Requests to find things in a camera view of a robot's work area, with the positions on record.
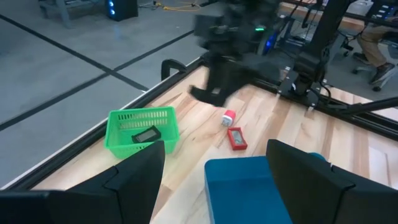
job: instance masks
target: person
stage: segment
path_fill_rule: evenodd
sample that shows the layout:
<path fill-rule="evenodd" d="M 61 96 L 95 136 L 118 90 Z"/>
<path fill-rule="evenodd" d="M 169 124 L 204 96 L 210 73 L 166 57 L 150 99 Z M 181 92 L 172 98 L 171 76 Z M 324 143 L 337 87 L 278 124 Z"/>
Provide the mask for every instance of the person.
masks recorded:
<path fill-rule="evenodd" d="M 398 16 L 387 18 L 386 21 L 398 24 Z M 357 38 L 358 44 L 362 48 L 362 53 L 356 52 L 353 57 L 377 68 L 377 72 L 369 81 L 369 84 L 375 84 L 387 78 L 391 75 L 390 71 L 395 67 L 394 64 L 387 61 L 378 46 L 379 41 L 387 32 L 398 32 L 398 29 L 386 26 L 367 27 Z"/>

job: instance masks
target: wooden tabletop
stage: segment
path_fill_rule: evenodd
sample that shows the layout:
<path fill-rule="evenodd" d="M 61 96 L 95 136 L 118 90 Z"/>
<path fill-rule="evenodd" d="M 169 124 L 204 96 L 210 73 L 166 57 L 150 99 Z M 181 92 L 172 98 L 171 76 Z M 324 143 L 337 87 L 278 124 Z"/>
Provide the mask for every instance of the wooden tabletop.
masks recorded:
<path fill-rule="evenodd" d="M 378 136 L 319 111 L 309 111 L 268 91 L 246 86 L 228 101 L 235 126 L 248 142 L 245 151 L 232 151 L 221 125 L 225 108 L 194 100 L 189 85 L 203 86 L 207 68 L 200 67 L 148 106 L 173 106 L 180 141 L 166 156 L 164 176 L 151 223 L 210 223 L 204 191 L 204 164 L 209 159 L 263 156 L 268 139 L 278 139 L 305 152 L 318 152 L 330 162 L 398 189 L 398 142 Z M 366 99 L 332 89 L 347 103 Z M 397 110 L 378 113 L 394 117 Z M 103 139 L 54 172 L 35 189 L 69 189 L 117 164 Z"/>
<path fill-rule="evenodd" d="M 313 2 L 315 2 L 315 0 L 303 0 L 303 2 L 313 3 Z M 294 7 L 295 7 L 295 5 L 293 5 L 293 4 L 283 2 L 280 5 L 279 12 L 283 13 L 283 14 L 290 14 L 290 12 L 294 9 Z M 306 7 L 299 6 L 296 9 L 296 11 L 294 12 L 293 17 L 304 18 L 305 15 L 307 14 L 307 12 L 308 12 L 308 9 Z M 316 11 L 312 10 L 310 16 L 308 17 L 308 22 L 310 22 L 312 20 L 313 16 L 315 16 L 314 21 L 318 22 L 322 16 L 322 12 L 317 13 Z M 349 30 L 349 31 L 353 31 L 353 32 L 361 32 L 364 29 L 364 26 L 365 26 L 365 24 L 363 21 L 348 18 L 348 17 L 344 17 L 340 24 L 341 29 Z"/>

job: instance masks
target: blue bin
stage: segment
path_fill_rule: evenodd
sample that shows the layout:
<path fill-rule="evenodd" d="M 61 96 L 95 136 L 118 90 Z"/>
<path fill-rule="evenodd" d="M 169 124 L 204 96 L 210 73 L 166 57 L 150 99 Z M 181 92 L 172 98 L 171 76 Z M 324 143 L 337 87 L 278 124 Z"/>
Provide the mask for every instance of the blue bin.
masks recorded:
<path fill-rule="evenodd" d="M 291 224 L 265 156 L 213 159 L 205 164 L 213 224 Z"/>

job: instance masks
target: green basket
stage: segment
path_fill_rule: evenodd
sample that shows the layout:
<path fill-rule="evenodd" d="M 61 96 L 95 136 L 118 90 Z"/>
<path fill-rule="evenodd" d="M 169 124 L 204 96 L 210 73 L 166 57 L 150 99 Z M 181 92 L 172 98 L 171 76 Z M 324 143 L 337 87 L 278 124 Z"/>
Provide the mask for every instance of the green basket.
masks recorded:
<path fill-rule="evenodd" d="M 165 152 L 172 153 L 180 134 L 175 111 L 171 106 L 111 111 L 106 127 L 105 148 L 118 159 L 125 159 L 153 143 L 135 144 L 131 139 L 132 135 L 153 125 L 162 133 Z"/>

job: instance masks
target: red box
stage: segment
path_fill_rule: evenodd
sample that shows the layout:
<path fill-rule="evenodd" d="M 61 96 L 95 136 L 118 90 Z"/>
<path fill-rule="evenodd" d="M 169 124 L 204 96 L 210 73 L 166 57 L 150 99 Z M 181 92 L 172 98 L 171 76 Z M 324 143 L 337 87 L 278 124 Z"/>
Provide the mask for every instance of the red box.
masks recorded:
<path fill-rule="evenodd" d="M 243 138 L 241 128 L 228 128 L 227 133 L 232 150 L 245 150 L 248 147 L 248 144 Z"/>

